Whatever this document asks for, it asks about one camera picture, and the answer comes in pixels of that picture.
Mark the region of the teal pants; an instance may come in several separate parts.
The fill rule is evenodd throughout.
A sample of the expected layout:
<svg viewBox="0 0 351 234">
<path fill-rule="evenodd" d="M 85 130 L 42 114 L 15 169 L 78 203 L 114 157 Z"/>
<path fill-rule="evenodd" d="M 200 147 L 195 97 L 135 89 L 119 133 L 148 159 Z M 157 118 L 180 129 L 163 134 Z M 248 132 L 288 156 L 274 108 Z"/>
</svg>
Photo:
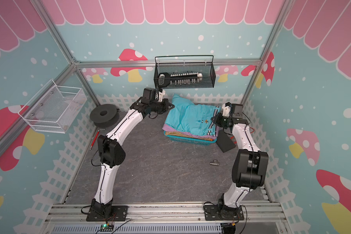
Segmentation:
<svg viewBox="0 0 351 234">
<path fill-rule="evenodd" d="M 173 95 L 172 104 L 175 107 L 169 111 L 162 128 L 164 131 L 213 138 L 217 136 L 216 125 L 212 122 L 212 117 L 220 112 L 219 106 L 194 104 L 178 94 Z"/>
</svg>

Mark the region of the teal plastic basket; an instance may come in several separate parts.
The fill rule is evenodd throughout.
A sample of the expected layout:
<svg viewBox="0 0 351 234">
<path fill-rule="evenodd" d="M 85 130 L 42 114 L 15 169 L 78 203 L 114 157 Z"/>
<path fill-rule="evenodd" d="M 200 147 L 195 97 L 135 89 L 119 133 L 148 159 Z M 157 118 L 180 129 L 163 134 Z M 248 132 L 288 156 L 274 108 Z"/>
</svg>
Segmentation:
<svg viewBox="0 0 351 234">
<path fill-rule="evenodd" d="M 190 138 L 190 137 L 172 136 L 172 135 L 168 135 L 166 131 L 164 131 L 163 133 L 166 137 L 168 137 L 168 139 L 176 142 L 183 142 L 183 143 L 190 143 L 190 144 L 204 145 L 204 146 L 208 146 L 210 144 L 217 142 L 217 139 L 210 141 L 210 140 L 203 140 L 203 139 Z"/>
</svg>

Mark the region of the khaki pants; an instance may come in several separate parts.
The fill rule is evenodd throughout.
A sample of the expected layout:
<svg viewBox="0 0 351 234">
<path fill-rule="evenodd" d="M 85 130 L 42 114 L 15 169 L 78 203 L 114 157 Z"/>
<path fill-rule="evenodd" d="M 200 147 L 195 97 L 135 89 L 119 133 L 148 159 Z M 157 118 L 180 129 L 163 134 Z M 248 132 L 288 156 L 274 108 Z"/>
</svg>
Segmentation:
<svg viewBox="0 0 351 234">
<path fill-rule="evenodd" d="M 196 138 L 196 139 L 203 139 L 203 140 L 213 140 L 213 137 L 210 136 L 196 136 L 196 135 L 190 135 L 190 134 L 184 134 L 181 132 L 170 132 L 170 131 L 165 131 L 164 134 L 166 136 L 177 136 L 177 137 L 186 137 L 186 138 Z"/>
</svg>

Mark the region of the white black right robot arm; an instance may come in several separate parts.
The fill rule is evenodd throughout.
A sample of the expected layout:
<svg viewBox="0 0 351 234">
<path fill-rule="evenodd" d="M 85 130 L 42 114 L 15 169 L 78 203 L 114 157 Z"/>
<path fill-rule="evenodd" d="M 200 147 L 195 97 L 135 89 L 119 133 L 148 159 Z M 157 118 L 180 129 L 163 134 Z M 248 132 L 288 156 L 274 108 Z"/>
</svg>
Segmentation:
<svg viewBox="0 0 351 234">
<path fill-rule="evenodd" d="M 243 114 L 242 104 L 227 102 L 222 112 L 212 117 L 222 129 L 229 129 L 237 141 L 238 154 L 232 167 L 232 185 L 218 201 L 218 209 L 235 211 L 241 207 L 246 195 L 264 185 L 269 156 L 261 151 L 251 136 L 251 122 Z"/>
</svg>

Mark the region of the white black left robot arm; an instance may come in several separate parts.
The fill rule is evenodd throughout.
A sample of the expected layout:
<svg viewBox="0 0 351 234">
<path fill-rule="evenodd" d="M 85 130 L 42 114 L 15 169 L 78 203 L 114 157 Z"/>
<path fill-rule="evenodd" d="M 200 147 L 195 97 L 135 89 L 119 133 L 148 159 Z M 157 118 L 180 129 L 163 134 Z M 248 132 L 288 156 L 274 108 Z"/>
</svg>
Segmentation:
<svg viewBox="0 0 351 234">
<path fill-rule="evenodd" d="M 174 108 L 165 98 L 163 89 L 145 88 L 142 97 L 130 106 L 126 116 L 105 136 L 98 137 L 98 155 L 101 174 L 98 190 L 92 199 L 91 210 L 107 216 L 111 212 L 113 187 L 119 166 L 124 162 L 126 153 L 122 145 L 131 131 L 152 112 L 159 115 Z"/>
</svg>

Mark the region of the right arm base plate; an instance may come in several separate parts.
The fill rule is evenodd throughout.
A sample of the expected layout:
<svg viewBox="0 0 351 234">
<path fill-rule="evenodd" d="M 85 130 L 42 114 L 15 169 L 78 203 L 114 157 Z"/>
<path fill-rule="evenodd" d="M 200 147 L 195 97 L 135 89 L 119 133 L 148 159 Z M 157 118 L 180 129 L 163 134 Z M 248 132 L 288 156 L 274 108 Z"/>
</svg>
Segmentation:
<svg viewBox="0 0 351 234">
<path fill-rule="evenodd" d="M 226 206 L 219 206 L 206 202 L 203 205 L 204 215 L 206 221 L 241 221 L 244 220 L 244 212 L 241 207 L 231 208 Z"/>
</svg>

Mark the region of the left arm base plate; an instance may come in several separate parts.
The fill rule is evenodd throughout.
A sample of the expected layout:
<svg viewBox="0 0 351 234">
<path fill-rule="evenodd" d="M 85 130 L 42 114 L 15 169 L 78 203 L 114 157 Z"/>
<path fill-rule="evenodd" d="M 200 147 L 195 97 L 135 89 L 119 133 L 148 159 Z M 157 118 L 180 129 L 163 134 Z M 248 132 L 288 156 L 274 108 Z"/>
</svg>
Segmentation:
<svg viewBox="0 0 351 234">
<path fill-rule="evenodd" d="M 128 206 L 112 206 L 105 208 L 90 208 L 86 221 L 87 222 L 111 222 L 125 221 L 128 214 Z"/>
</svg>

